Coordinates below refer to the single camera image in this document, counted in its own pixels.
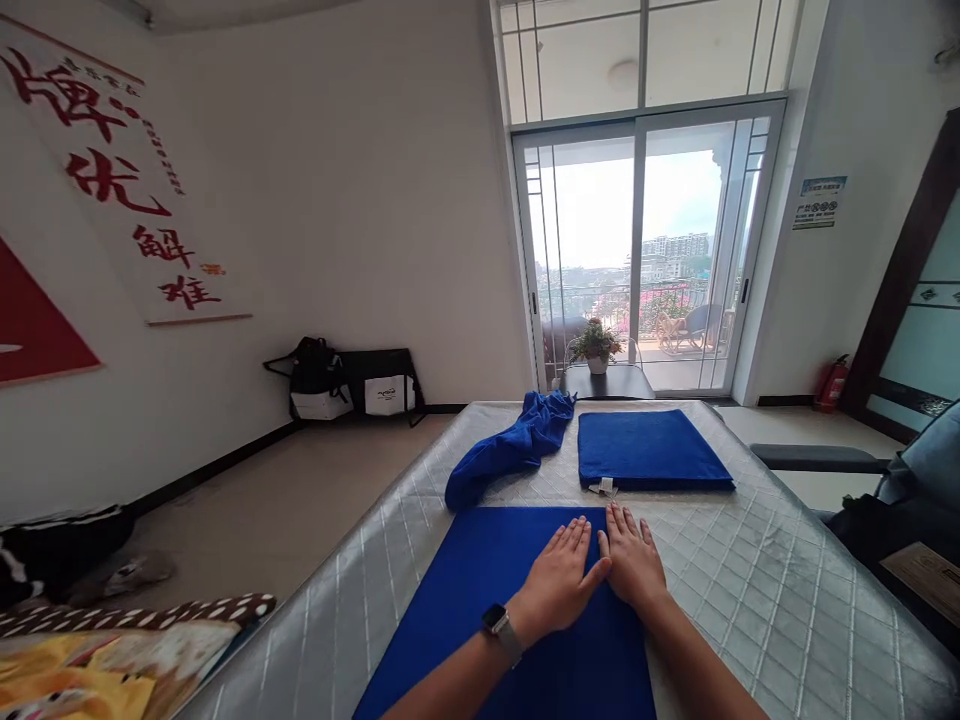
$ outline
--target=white shopping bag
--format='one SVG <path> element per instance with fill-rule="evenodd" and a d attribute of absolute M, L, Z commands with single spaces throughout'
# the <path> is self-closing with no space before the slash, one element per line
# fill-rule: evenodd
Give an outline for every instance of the white shopping bag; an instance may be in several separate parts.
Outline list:
<path fill-rule="evenodd" d="M 404 378 L 406 378 L 407 404 L 403 404 Z M 363 396 L 367 406 L 367 415 L 398 415 L 413 410 L 416 395 L 413 392 L 413 378 L 409 375 L 394 375 L 387 378 L 371 378 L 364 381 Z"/>
<path fill-rule="evenodd" d="M 290 393 L 290 400 L 301 420 L 333 420 L 353 410 L 350 389 L 346 385 L 336 394 Z"/>

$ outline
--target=quilted table cover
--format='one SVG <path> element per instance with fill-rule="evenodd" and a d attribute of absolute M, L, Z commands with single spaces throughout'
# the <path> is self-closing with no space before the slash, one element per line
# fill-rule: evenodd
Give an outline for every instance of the quilted table cover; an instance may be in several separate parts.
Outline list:
<path fill-rule="evenodd" d="M 520 408 L 476 402 L 460 413 L 177 717 L 351 717 L 450 527 L 450 471 Z M 736 492 L 621 492 L 617 501 L 647 518 L 674 597 L 770 717 L 960 717 L 952 656 L 701 402 L 580 402 L 560 451 L 533 474 L 497 482 L 482 504 L 605 504 L 580 489 L 578 416 L 674 408 Z M 647 652 L 658 718 L 682 717 L 656 649 Z"/>

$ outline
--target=building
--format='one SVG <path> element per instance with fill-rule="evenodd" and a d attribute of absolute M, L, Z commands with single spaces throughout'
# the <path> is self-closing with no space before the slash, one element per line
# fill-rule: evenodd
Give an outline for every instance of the building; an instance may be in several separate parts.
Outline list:
<path fill-rule="evenodd" d="M 683 274 L 681 258 L 668 258 L 666 255 L 644 254 L 640 256 L 640 282 L 652 283 L 671 280 Z"/>
<path fill-rule="evenodd" d="M 658 235 L 643 243 L 643 255 L 663 255 L 666 258 L 685 258 L 710 254 L 710 235 L 691 233 L 667 237 Z"/>

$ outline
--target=watch strap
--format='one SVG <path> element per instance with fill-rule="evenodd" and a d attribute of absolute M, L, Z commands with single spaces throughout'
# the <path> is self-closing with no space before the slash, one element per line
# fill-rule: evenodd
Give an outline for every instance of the watch strap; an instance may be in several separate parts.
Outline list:
<path fill-rule="evenodd" d="M 520 638 L 513 631 L 509 616 L 504 617 L 495 636 L 507 651 L 507 655 L 510 656 L 510 667 L 515 668 L 523 657 L 523 645 L 520 644 Z"/>

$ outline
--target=balcony railing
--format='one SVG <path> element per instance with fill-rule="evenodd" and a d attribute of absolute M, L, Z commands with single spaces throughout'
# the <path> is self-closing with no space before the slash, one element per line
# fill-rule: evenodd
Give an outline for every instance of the balcony railing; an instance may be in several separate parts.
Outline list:
<path fill-rule="evenodd" d="M 706 302 L 706 296 L 706 280 L 644 284 L 640 292 L 637 339 L 649 340 L 656 337 L 657 318 L 661 312 L 671 318 L 686 317 L 691 310 Z M 541 289 L 540 298 L 542 315 L 553 317 L 558 329 L 561 318 L 569 329 L 576 324 L 574 319 L 598 317 L 605 326 L 616 328 L 620 334 L 630 334 L 629 285 L 565 286 L 562 302 L 559 288 L 551 288 L 549 295 Z"/>
<path fill-rule="evenodd" d="M 683 280 L 644 284 L 640 292 L 638 341 L 656 338 L 657 318 L 666 313 L 671 318 L 686 317 L 691 310 L 706 302 L 706 280 Z M 587 320 L 600 318 L 607 327 L 617 330 L 624 338 L 630 336 L 630 286 L 557 287 L 548 294 L 540 289 L 543 322 L 544 360 L 547 381 L 559 377 L 563 370 L 567 343 L 583 332 Z"/>

